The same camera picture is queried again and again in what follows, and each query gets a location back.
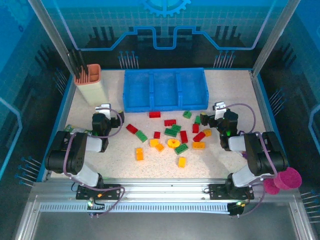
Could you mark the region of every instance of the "enclosure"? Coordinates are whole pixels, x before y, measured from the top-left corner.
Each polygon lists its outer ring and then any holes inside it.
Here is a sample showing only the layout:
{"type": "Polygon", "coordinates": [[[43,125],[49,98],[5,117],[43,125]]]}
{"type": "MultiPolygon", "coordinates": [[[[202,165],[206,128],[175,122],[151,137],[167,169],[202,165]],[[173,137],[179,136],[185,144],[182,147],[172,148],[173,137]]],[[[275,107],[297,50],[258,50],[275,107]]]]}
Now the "enclosure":
{"type": "MultiPolygon", "coordinates": [[[[112,219],[125,226],[135,219],[147,224],[150,212],[156,221],[182,221],[186,214],[193,220],[185,226],[202,219],[204,229],[208,221],[234,229],[259,226],[260,216],[271,213],[261,236],[244,229],[241,237],[270,238],[268,232],[275,229],[279,239],[318,239],[319,10],[316,0],[0,2],[2,239],[42,239],[45,234],[63,239],[54,233],[60,221],[69,222],[73,230],[86,225],[87,201],[76,200],[72,181],[44,164],[57,131],[67,125],[92,129],[96,106],[75,85],[78,70],[69,57],[72,50],[80,50],[86,64],[101,67],[109,100],[105,103],[125,115],[123,128],[109,139],[104,153],[85,154],[105,183],[126,188],[114,213],[97,225],[90,223],[97,231],[94,237],[101,237],[107,231],[102,225],[112,219]],[[227,201],[210,200],[204,189],[223,183],[247,164],[246,159],[221,148],[219,133],[212,128],[212,136],[204,139],[206,148],[189,151],[186,167],[179,168],[177,155],[167,146],[171,137],[164,135],[163,121],[176,119],[192,140],[191,122],[203,111],[212,114],[212,106],[220,101],[250,105],[256,131],[275,132],[290,167],[302,177],[298,190],[266,194],[260,209],[237,223],[218,210],[227,201]],[[192,112],[191,119],[183,117],[185,110],[192,112]],[[149,118],[153,111],[161,111],[161,118],[149,118]],[[166,148],[159,153],[149,141],[141,143],[125,129],[128,124],[149,139],[161,132],[166,148]],[[144,149],[143,161],[135,160],[135,148],[144,149]],[[206,208],[223,214],[202,216],[206,208]],[[275,226],[284,222],[284,230],[275,226]],[[42,227],[46,224],[53,227],[42,227]]],[[[249,131],[250,110],[231,110],[239,115],[238,130],[249,131]]],[[[263,191],[253,190],[254,205],[263,191]]],[[[219,234],[236,237],[232,231],[219,234]]]]}

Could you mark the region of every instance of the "metal pin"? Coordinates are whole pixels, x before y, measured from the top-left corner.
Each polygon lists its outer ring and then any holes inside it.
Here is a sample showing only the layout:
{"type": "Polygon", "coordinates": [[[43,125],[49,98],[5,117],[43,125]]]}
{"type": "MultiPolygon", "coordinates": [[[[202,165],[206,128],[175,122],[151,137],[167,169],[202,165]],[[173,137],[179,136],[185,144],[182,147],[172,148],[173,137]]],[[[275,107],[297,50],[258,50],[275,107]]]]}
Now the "metal pin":
{"type": "Polygon", "coordinates": [[[307,213],[307,214],[320,213],[320,209],[319,209],[319,210],[317,210],[317,211],[307,211],[306,213],[307,213]]]}
{"type": "Polygon", "coordinates": [[[139,69],[139,62],[138,62],[138,56],[135,56],[135,60],[136,60],[136,66],[139,69]]]}
{"type": "Polygon", "coordinates": [[[36,177],[30,176],[30,175],[28,175],[26,172],[22,172],[22,176],[23,176],[23,177],[29,177],[29,178],[31,178],[31,179],[37,180],[36,177]]]}
{"type": "Polygon", "coordinates": [[[124,58],[124,62],[125,62],[125,67],[126,67],[126,69],[128,69],[127,57],[124,56],[123,58],[124,58]]]}
{"type": "Polygon", "coordinates": [[[121,64],[121,56],[118,56],[118,59],[119,59],[120,67],[121,67],[121,69],[123,69],[122,64],[121,64]]]}
{"type": "Polygon", "coordinates": [[[129,60],[129,51],[125,51],[126,58],[129,60]]]}
{"type": "Polygon", "coordinates": [[[274,101],[270,104],[271,108],[274,108],[281,99],[282,99],[282,96],[279,96],[276,100],[274,100],[274,101]]]}
{"type": "Polygon", "coordinates": [[[36,176],[38,175],[37,173],[35,173],[35,172],[33,172],[33,171],[30,171],[30,170],[22,167],[21,165],[18,166],[18,169],[19,169],[19,170],[25,170],[26,172],[31,173],[31,174],[34,174],[34,175],[36,175],[36,176]]]}
{"type": "Polygon", "coordinates": [[[277,111],[277,112],[274,114],[274,116],[277,116],[277,114],[280,113],[281,110],[283,110],[284,108],[285,108],[285,106],[282,106],[282,107],[279,109],[279,111],[277,111]]]}
{"type": "Polygon", "coordinates": [[[225,56],[221,56],[221,60],[220,60],[220,63],[219,63],[219,68],[221,67],[221,63],[224,60],[224,58],[225,58],[225,56]]]}
{"type": "Polygon", "coordinates": [[[272,94],[272,96],[269,98],[269,102],[270,102],[270,100],[274,97],[274,95],[278,92],[279,90],[277,89],[277,90],[275,90],[275,92],[272,94]]]}
{"type": "Polygon", "coordinates": [[[14,175],[14,178],[16,178],[16,179],[23,179],[23,180],[26,180],[26,181],[29,181],[29,182],[34,183],[34,181],[31,181],[31,180],[26,179],[26,178],[24,178],[24,177],[22,177],[22,176],[19,176],[17,173],[14,175]]]}
{"type": "Polygon", "coordinates": [[[61,94],[63,95],[64,93],[64,88],[58,83],[55,77],[52,77],[53,81],[55,82],[56,87],[60,90],[61,94]]]}
{"type": "Polygon", "coordinates": [[[220,54],[219,54],[219,56],[218,56],[218,61],[216,62],[217,65],[218,65],[218,63],[219,63],[219,60],[220,60],[220,57],[221,57],[221,54],[223,53],[223,51],[220,50],[219,53],[220,53],[220,54]]]}
{"type": "Polygon", "coordinates": [[[132,58],[133,58],[133,63],[134,63],[134,68],[136,68],[136,62],[135,62],[135,51],[131,51],[131,53],[132,53],[132,58]]]}
{"type": "Polygon", "coordinates": [[[273,94],[272,97],[270,97],[269,103],[272,102],[279,93],[281,93],[281,89],[276,93],[276,95],[273,94]]]}
{"type": "Polygon", "coordinates": [[[281,102],[279,102],[279,104],[278,104],[276,107],[274,107],[274,109],[273,109],[273,111],[272,111],[272,112],[276,113],[276,112],[277,112],[277,110],[278,110],[279,108],[281,108],[281,106],[282,106],[284,103],[285,103],[285,101],[281,101],[281,102]]]}
{"type": "Polygon", "coordinates": [[[316,194],[316,191],[312,189],[312,190],[309,191],[309,192],[300,194],[300,196],[304,196],[304,195],[307,195],[307,194],[316,194]]]}
{"type": "Polygon", "coordinates": [[[308,206],[308,207],[305,207],[305,209],[314,209],[314,208],[317,208],[317,207],[320,207],[320,205],[316,205],[316,206],[308,206]]]}
{"type": "Polygon", "coordinates": [[[232,64],[234,64],[234,60],[235,60],[235,58],[236,58],[236,56],[232,56],[232,60],[231,60],[231,63],[230,63],[229,68],[231,68],[231,67],[232,67],[232,64]]]}
{"type": "Polygon", "coordinates": [[[129,56],[129,58],[130,58],[130,62],[131,62],[131,68],[133,69],[134,65],[132,64],[132,56],[129,56]]]}
{"type": "Polygon", "coordinates": [[[42,163],[41,163],[41,162],[39,162],[39,161],[37,161],[37,160],[33,159],[31,156],[28,156],[28,159],[29,159],[29,160],[32,160],[32,161],[34,161],[34,162],[36,162],[37,164],[42,165],[42,163]]]}
{"type": "Polygon", "coordinates": [[[31,164],[31,165],[33,165],[33,166],[36,166],[37,168],[40,168],[39,165],[36,165],[36,164],[34,164],[33,162],[28,161],[28,160],[25,159],[24,157],[21,158],[21,161],[22,161],[22,162],[27,162],[27,163],[29,163],[29,164],[31,164]]]}
{"type": "Polygon", "coordinates": [[[303,205],[306,205],[306,204],[313,204],[313,203],[315,203],[315,204],[319,204],[319,199],[316,199],[316,200],[314,200],[314,201],[304,202],[304,203],[303,203],[303,205]]]}
{"type": "Polygon", "coordinates": [[[227,67],[227,63],[228,63],[229,59],[230,59],[230,56],[226,56],[225,65],[223,67],[224,69],[227,67]]]}
{"type": "Polygon", "coordinates": [[[123,51],[119,51],[119,53],[121,54],[122,66],[123,66],[123,68],[125,68],[124,56],[122,55],[124,52],[123,51]]]}
{"type": "Polygon", "coordinates": [[[227,53],[228,53],[228,52],[229,52],[228,50],[225,51],[225,55],[224,55],[224,59],[223,59],[223,63],[222,63],[222,68],[224,68],[225,60],[226,60],[226,58],[227,58],[227,53]]]}
{"type": "Polygon", "coordinates": [[[216,66],[217,59],[218,59],[218,55],[215,55],[213,68],[215,68],[215,66],[216,66]]]}
{"type": "Polygon", "coordinates": [[[33,168],[33,167],[30,166],[29,164],[26,164],[25,167],[26,167],[27,169],[32,169],[32,170],[34,170],[34,171],[36,171],[36,172],[39,172],[39,170],[33,168]]]}
{"type": "Polygon", "coordinates": [[[320,194],[314,195],[314,196],[309,196],[309,197],[303,198],[302,200],[312,199],[312,198],[316,198],[316,197],[319,197],[319,196],[320,196],[320,194]]]}
{"type": "Polygon", "coordinates": [[[28,184],[28,183],[25,183],[25,182],[22,181],[22,180],[19,181],[19,184],[20,184],[20,185],[27,185],[27,186],[33,187],[32,185],[30,185],[30,184],[28,184]]]}
{"type": "Polygon", "coordinates": [[[231,62],[231,59],[233,58],[234,53],[235,53],[235,51],[234,51],[234,50],[232,50],[232,51],[231,51],[231,55],[230,55],[229,62],[228,62],[228,64],[226,64],[226,66],[228,66],[228,67],[229,67],[229,64],[230,64],[230,62],[231,62]]]}

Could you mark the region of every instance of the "blue bin divider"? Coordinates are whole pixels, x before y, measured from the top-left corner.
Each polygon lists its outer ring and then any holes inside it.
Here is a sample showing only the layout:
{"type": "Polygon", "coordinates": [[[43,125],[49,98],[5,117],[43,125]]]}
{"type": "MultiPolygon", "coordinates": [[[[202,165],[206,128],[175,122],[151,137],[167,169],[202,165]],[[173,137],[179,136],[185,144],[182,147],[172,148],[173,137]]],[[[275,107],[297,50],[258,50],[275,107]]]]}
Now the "blue bin divider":
{"type": "Polygon", "coordinates": [[[208,100],[203,68],[125,71],[123,104],[127,113],[203,110],[208,108],[208,100]]]}

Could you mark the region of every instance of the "toy block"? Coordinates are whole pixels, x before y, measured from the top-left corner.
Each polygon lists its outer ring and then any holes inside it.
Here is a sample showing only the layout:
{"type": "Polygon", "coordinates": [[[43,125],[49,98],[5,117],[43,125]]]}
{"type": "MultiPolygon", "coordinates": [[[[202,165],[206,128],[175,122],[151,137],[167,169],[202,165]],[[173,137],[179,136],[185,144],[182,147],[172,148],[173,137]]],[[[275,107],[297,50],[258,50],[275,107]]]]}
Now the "toy block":
{"type": "Polygon", "coordinates": [[[209,117],[205,112],[200,114],[200,121],[203,126],[207,126],[209,122],[209,117]]]}
{"type": "Polygon", "coordinates": [[[203,132],[204,132],[206,137],[210,137],[212,135],[211,129],[205,129],[205,130],[203,130],[203,132]]]}
{"type": "Polygon", "coordinates": [[[200,116],[195,117],[194,123],[200,125],[201,123],[200,116]]]}
{"type": "Polygon", "coordinates": [[[139,147],[135,150],[136,160],[141,161],[144,159],[144,150],[143,148],[139,147]]]}
{"type": "Polygon", "coordinates": [[[193,141],[200,142],[205,136],[206,134],[203,131],[201,131],[193,138],[193,141]]]}
{"type": "Polygon", "coordinates": [[[180,132],[181,130],[181,126],[180,125],[176,125],[176,124],[173,124],[172,127],[171,127],[172,130],[175,130],[176,132],[180,132]]]}
{"type": "Polygon", "coordinates": [[[188,142],[187,132],[180,131],[180,136],[181,136],[181,143],[186,144],[188,142]]]}
{"type": "Polygon", "coordinates": [[[185,157],[179,157],[179,163],[178,167],[179,168],[184,168],[186,166],[187,159],[185,157]]]}
{"type": "Polygon", "coordinates": [[[142,132],[142,131],[140,131],[140,130],[138,130],[136,133],[135,133],[135,135],[141,140],[141,142],[145,142],[145,141],[147,141],[147,136],[142,132]]]}
{"type": "Polygon", "coordinates": [[[128,124],[128,126],[125,127],[130,133],[136,134],[138,132],[138,129],[136,129],[134,126],[131,124],[128,124]]]}
{"type": "Polygon", "coordinates": [[[176,137],[177,133],[178,133],[177,131],[172,130],[170,128],[166,128],[165,131],[164,131],[164,135],[168,135],[170,137],[176,137]]]}
{"type": "Polygon", "coordinates": [[[172,126],[173,124],[177,124],[177,121],[176,121],[175,119],[164,120],[164,126],[165,126],[165,127],[172,126]]]}
{"type": "Polygon", "coordinates": [[[157,146],[155,146],[155,148],[159,151],[159,152],[162,152],[163,149],[165,149],[165,147],[159,143],[157,146]]]}
{"type": "Polygon", "coordinates": [[[154,135],[153,135],[153,138],[154,138],[154,139],[160,139],[160,134],[161,134],[161,133],[160,133],[159,131],[155,131],[155,132],[154,132],[154,135]]]}
{"type": "Polygon", "coordinates": [[[198,132],[199,132],[199,125],[196,124],[196,123],[194,123],[194,124],[192,125],[192,133],[193,133],[193,134],[197,134],[198,132]]]}
{"type": "Polygon", "coordinates": [[[194,141],[192,143],[192,148],[193,149],[205,149],[206,148],[206,143],[203,142],[203,141],[200,141],[200,142],[194,141]]]}
{"type": "Polygon", "coordinates": [[[188,150],[188,146],[185,143],[178,146],[176,149],[174,149],[174,151],[177,155],[182,154],[186,150],[188,150]]]}
{"type": "Polygon", "coordinates": [[[180,141],[177,139],[169,139],[167,144],[169,148],[175,149],[180,146],[180,141]]]}
{"type": "Polygon", "coordinates": [[[150,147],[154,148],[159,144],[159,139],[150,139],[150,147]]]}
{"type": "Polygon", "coordinates": [[[190,119],[191,115],[192,113],[190,111],[185,111],[182,116],[184,116],[186,119],[190,119]]]}
{"type": "Polygon", "coordinates": [[[160,118],[160,117],[161,117],[161,112],[159,112],[159,111],[149,112],[149,118],[150,119],[160,118]]]}

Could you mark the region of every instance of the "blue gear logo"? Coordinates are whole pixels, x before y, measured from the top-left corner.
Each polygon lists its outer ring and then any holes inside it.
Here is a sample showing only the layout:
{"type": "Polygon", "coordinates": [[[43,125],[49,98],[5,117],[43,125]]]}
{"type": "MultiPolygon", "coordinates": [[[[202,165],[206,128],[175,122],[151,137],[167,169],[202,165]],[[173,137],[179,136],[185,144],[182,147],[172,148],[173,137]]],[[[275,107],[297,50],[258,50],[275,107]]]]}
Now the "blue gear logo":
{"type": "Polygon", "coordinates": [[[5,7],[18,22],[19,29],[23,28],[29,17],[27,0],[0,0],[0,7],[5,7]]]}
{"type": "Polygon", "coordinates": [[[145,10],[157,17],[162,15],[164,18],[168,15],[173,17],[174,14],[180,14],[180,10],[185,10],[190,0],[142,0],[145,10]]]}

